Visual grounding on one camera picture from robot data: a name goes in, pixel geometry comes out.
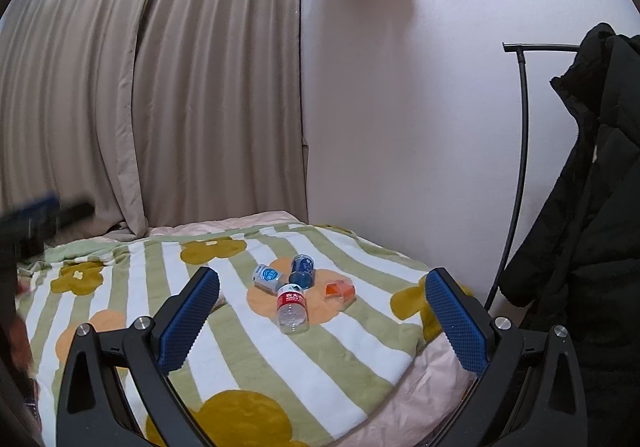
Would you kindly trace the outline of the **white blue label cup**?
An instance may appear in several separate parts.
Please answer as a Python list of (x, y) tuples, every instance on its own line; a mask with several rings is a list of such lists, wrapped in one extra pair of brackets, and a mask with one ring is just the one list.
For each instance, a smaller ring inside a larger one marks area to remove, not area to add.
[(280, 271), (265, 264), (255, 267), (252, 280), (256, 288), (272, 295), (276, 295), (282, 285)]

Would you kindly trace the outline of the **red label clear bottle cup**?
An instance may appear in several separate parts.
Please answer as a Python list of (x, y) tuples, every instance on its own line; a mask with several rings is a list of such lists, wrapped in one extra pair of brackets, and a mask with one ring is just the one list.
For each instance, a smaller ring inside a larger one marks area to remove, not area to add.
[(299, 333), (308, 328), (305, 293), (296, 283), (287, 283), (278, 290), (276, 320), (280, 330), (286, 334)]

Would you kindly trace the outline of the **orange clear plastic cup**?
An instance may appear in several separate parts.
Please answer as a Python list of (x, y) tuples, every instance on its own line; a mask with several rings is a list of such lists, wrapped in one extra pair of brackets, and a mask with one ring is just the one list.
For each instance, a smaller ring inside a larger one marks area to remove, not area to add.
[(339, 300), (346, 304), (355, 299), (356, 289), (348, 279), (330, 280), (324, 286), (323, 297), (326, 300)]

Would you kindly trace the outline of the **dark blue label cup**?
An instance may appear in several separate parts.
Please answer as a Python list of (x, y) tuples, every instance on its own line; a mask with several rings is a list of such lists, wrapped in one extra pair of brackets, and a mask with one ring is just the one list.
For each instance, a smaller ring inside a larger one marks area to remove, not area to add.
[(292, 259), (288, 282), (308, 290), (314, 286), (314, 279), (316, 279), (314, 260), (307, 254), (296, 254)]

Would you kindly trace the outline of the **black hanging jacket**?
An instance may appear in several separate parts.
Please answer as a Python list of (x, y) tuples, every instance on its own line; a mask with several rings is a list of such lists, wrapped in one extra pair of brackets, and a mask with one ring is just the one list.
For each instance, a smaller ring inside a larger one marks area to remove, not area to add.
[(501, 275), (526, 320), (559, 323), (582, 370), (639, 368), (639, 39), (593, 27), (551, 81), (576, 142), (528, 235)]

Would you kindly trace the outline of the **beige curtain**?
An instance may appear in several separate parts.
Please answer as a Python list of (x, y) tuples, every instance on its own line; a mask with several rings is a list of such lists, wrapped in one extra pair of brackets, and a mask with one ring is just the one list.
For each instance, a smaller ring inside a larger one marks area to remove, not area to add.
[(12, 0), (1, 207), (94, 204), (70, 237), (307, 215), (300, 0)]

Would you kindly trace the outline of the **black clothes rack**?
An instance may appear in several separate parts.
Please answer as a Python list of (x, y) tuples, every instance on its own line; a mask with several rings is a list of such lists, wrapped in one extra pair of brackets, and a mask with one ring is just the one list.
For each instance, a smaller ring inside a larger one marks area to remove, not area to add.
[(503, 43), (502, 48), (506, 54), (514, 54), (516, 57), (516, 61), (518, 62), (518, 84), (520, 85), (521, 112), (520, 155), (518, 156), (518, 180), (516, 181), (511, 219), (508, 231), (506, 232), (506, 242), (504, 243), (503, 250), (500, 256), (496, 276), (491, 284), (484, 303), (484, 308), (486, 309), (486, 311), (489, 311), (491, 309), (492, 304), (494, 304), (496, 300), (499, 281), (504, 270), (506, 269), (506, 264), (508, 264), (509, 261), (516, 230), (518, 229), (518, 221), (520, 220), (522, 202), (525, 192), (530, 126), (529, 90), (525, 54), (527, 52), (577, 53), (579, 50), (579, 45), (566, 43)]

